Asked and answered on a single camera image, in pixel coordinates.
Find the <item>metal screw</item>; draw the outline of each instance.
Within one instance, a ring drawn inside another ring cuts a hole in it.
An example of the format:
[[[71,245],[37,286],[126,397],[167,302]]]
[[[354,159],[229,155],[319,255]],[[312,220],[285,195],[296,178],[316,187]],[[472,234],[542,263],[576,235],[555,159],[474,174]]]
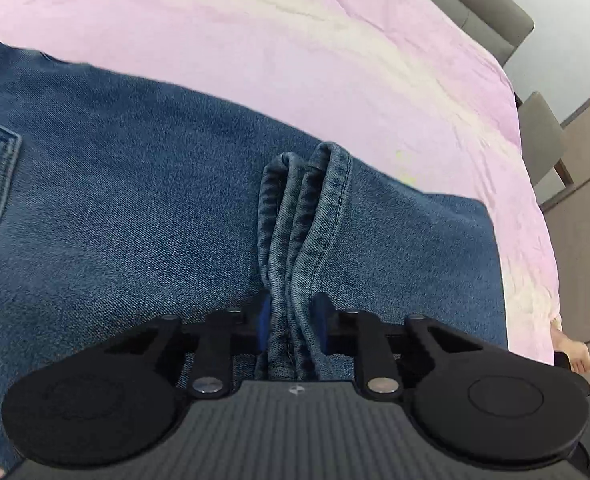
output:
[[[390,377],[375,377],[368,381],[368,389],[376,394],[394,394],[399,383]]]
[[[192,382],[192,387],[202,394],[216,394],[224,387],[224,383],[216,377],[200,377]]]

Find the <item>white wall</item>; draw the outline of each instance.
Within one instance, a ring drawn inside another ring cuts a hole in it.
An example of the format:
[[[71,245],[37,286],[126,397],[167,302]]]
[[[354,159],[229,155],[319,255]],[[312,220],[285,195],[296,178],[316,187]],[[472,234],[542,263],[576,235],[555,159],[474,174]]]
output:
[[[539,90],[562,122],[590,97],[590,0],[514,0],[535,30],[505,71],[523,100]]]

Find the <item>black circular cover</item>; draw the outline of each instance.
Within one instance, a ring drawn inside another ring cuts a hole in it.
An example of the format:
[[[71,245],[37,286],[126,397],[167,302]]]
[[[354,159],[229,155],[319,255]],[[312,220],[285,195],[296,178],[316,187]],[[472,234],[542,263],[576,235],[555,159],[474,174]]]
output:
[[[175,417],[174,388],[134,356],[52,365],[6,394],[6,433],[26,458],[58,466],[99,466],[152,446]]]
[[[414,414],[457,454],[495,466],[536,465],[570,453],[588,402],[566,370],[500,352],[452,358],[421,381]]]

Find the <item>blue denim jeans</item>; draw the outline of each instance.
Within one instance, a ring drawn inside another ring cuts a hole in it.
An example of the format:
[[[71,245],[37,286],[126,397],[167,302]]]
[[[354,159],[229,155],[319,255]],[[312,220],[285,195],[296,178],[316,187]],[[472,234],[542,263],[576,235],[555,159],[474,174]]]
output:
[[[0,406],[77,349],[263,286],[275,378],[350,373],[316,345],[318,291],[506,345],[480,203],[419,193],[226,101],[0,43]],[[16,460],[0,420],[0,464]]]

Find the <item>tie-dye bedding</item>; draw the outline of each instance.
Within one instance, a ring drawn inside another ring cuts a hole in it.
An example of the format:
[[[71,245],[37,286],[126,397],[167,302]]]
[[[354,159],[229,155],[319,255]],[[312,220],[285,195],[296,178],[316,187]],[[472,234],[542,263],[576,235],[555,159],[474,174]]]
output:
[[[0,41],[260,111],[422,191],[484,202],[508,344],[552,362],[552,247],[510,83],[429,0],[0,0]]]

